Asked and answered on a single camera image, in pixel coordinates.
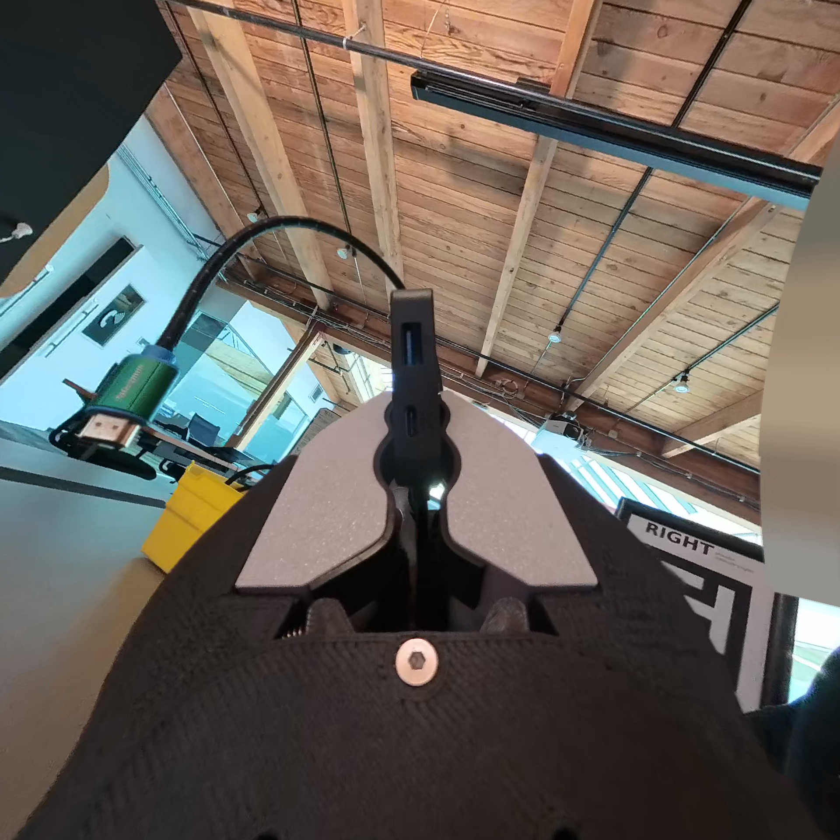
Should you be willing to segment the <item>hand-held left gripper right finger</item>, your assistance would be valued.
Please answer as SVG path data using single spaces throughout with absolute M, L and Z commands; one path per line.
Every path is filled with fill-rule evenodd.
M 494 416 L 452 392 L 446 440 L 455 478 L 440 508 L 442 567 L 460 602 L 589 591 L 595 572 L 539 457 Z

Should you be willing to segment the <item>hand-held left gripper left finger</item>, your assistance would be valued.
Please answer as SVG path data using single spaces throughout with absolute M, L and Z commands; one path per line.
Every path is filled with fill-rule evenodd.
M 384 548 L 396 503 L 376 465 L 391 394 L 331 423 L 297 457 L 236 581 L 240 592 L 314 592 Z

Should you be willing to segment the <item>yellow plastic bin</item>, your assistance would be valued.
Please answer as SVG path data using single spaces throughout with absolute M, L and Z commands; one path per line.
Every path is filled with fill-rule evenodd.
M 163 574 L 267 472 L 273 464 L 252 465 L 225 477 L 191 463 L 165 503 L 141 552 Z

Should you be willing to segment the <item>black adapter with thin cable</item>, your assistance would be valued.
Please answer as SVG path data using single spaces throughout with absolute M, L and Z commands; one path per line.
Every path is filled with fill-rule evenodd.
M 396 290 L 391 300 L 392 402 L 388 416 L 392 472 L 416 515 L 447 478 L 445 409 L 429 289 Z

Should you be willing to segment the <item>black HDMI cable green plugs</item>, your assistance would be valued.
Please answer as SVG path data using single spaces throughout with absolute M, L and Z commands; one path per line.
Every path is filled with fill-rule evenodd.
M 240 228 L 207 258 L 185 291 L 157 343 L 126 356 L 103 379 L 92 401 L 81 410 L 72 434 L 96 445 L 123 448 L 159 409 L 177 374 L 174 350 L 193 319 L 198 304 L 217 276 L 238 252 L 261 235 L 277 230 L 302 230 L 338 239 L 370 260 L 395 291 L 403 280 L 372 247 L 350 232 L 314 217 L 273 216 Z

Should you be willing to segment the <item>white ceiling projector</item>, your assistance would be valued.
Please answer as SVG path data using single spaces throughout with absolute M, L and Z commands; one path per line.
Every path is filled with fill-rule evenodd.
M 531 443 L 535 451 L 556 460 L 572 459 L 591 445 L 587 430 L 566 414 L 545 419 Z

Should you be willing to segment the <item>wooden office desk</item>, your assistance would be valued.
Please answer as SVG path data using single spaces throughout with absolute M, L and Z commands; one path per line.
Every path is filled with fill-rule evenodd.
M 67 378 L 64 378 L 62 380 L 62 384 L 68 386 L 81 399 L 82 408 L 80 412 L 82 415 L 86 415 L 88 411 L 88 404 L 94 399 L 95 394 Z M 158 442 L 162 442 L 171 446 L 173 449 L 178 449 L 191 454 L 196 460 L 201 460 L 202 462 L 206 461 L 207 463 L 214 463 L 223 472 L 228 472 L 231 474 L 235 472 L 235 469 L 239 466 L 238 462 L 236 461 L 231 461 L 222 458 L 219 455 L 215 455 L 207 449 L 201 448 L 196 444 L 191 444 L 188 440 L 174 436 L 173 434 L 170 434 L 155 425 L 140 426 L 135 436 L 131 439 L 131 442 L 136 443 L 142 437 L 154 438 Z

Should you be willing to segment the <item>black framed tag sign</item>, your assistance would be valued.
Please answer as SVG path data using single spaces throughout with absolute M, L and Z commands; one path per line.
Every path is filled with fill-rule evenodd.
M 787 702 L 799 601 L 773 590 L 756 543 L 629 498 L 616 517 L 683 583 L 743 711 Z

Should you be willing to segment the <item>black office chair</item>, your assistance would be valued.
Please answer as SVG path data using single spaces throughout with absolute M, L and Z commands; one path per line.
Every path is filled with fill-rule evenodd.
M 112 469 L 142 480 L 153 480 L 156 477 L 155 468 L 143 461 L 141 457 L 131 455 L 124 449 L 110 444 L 82 438 L 81 429 L 86 420 L 87 418 L 80 413 L 67 419 L 49 432 L 49 443 L 71 459 Z

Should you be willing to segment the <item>person's dark printed clothing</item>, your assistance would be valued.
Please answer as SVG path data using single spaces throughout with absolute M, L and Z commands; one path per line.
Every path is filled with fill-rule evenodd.
M 839 650 L 803 696 L 745 716 L 775 770 L 794 784 L 817 825 L 839 838 Z

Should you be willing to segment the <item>black overhead bar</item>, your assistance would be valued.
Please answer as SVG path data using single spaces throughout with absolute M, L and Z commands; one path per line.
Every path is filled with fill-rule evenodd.
M 796 211 L 806 210 L 823 175 L 819 165 L 552 99 L 534 89 L 498 89 L 420 70 L 411 77 L 411 90 L 421 102 Z

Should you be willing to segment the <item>white board stand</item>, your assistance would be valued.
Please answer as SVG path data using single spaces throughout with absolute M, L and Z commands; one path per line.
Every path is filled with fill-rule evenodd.
M 36 236 L 28 224 L 19 222 L 1 237 L 1 301 L 10 301 L 41 274 L 58 249 L 50 231 Z

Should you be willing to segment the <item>thin black boom pole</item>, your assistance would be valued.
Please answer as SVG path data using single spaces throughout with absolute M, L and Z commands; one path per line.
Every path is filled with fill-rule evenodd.
M 490 87 L 503 91 L 531 91 L 539 94 L 540 96 L 549 95 L 549 88 L 545 85 L 539 84 L 535 80 L 521 79 L 518 82 L 505 81 L 480 74 L 473 70 L 460 69 L 420 56 L 400 52 L 398 50 L 367 44 L 354 36 L 335 35 L 279 18 L 248 12 L 236 9 L 235 7 L 227 7 L 218 3 L 202 1 L 173 1 L 172 3 L 178 7 L 183 7 L 191 11 L 201 11 L 225 20 L 249 24 L 258 28 L 267 29 L 271 32 L 302 38 L 307 42 L 311 41 L 323 46 L 336 48 L 344 53 L 384 60 L 389 64 L 409 68 L 427 76 L 462 82 L 468 85 Z

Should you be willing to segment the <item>black faced plywood board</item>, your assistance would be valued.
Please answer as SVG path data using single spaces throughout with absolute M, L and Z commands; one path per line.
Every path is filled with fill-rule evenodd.
M 153 1 L 3 1 L 2 235 L 23 222 L 62 244 L 181 58 Z

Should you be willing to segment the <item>framed wall picture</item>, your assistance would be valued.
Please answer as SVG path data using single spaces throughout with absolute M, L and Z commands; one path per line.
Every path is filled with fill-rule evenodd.
M 145 304 L 143 296 L 132 285 L 120 293 L 93 317 L 81 334 L 99 347 L 108 344 Z

